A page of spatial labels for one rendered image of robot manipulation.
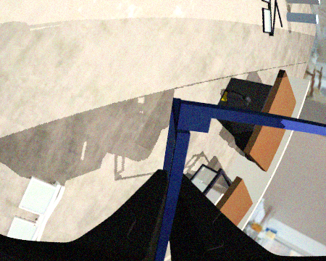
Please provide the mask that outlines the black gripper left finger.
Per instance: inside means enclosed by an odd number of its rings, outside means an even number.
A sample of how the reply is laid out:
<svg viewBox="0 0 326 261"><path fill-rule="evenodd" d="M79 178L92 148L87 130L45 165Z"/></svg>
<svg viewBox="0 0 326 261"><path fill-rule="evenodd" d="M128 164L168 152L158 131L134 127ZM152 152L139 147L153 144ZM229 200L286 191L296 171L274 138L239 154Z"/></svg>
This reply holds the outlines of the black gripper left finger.
<svg viewBox="0 0 326 261"><path fill-rule="evenodd" d="M28 241L0 234L0 261L154 261L168 188L157 169L122 206L74 241Z"/></svg>

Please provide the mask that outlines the white flat rectangular panel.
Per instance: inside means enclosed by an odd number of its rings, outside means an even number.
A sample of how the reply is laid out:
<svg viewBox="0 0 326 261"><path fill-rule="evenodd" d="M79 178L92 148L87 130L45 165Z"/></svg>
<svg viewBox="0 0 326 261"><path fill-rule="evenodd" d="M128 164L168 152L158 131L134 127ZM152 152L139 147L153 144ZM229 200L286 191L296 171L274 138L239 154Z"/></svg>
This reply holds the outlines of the white flat rectangular panel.
<svg viewBox="0 0 326 261"><path fill-rule="evenodd" d="M299 114L301 108L303 107L309 86L310 80L304 78L296 78L296 76L288 76L288 80L291 84L291 89L293 89L294 98L296 98L296 106L293 110L293 115L291 118L299 119ZM262 195L267 190L267 187L274 176L274 173L280 163L280 160L287 149L288 142L290 141L291 134L293 130L285 130L283 139L280 142L279 148L276 151L275 157L271 162L270 167L268 167L267 172L262 171L255 162L247 160L245 153L241 151L235 159L233 166L230 168L229 174L227 174L227 179L230 183L235 180L236 176L241 177L244 180L245 186L247 188L248 194L252 199L253 205L250 206L244 218L238 224L238 228L241 231L246 226L247 222L252 217L253 212L255 212L256 206L258 206L259 200L262 199Z"/></svg>

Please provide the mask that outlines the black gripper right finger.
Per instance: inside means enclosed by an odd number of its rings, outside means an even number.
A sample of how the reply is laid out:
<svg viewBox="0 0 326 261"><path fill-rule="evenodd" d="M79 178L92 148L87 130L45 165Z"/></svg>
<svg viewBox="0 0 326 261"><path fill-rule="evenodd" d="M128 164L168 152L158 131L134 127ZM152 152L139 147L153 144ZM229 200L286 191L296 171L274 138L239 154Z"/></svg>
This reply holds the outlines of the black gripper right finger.
<svg viewBox="0 0 326 261"><path fill-rule="evenodd" d="M183 173L170 234L172 261L326 261L280 256L241 231Z"/></svg>

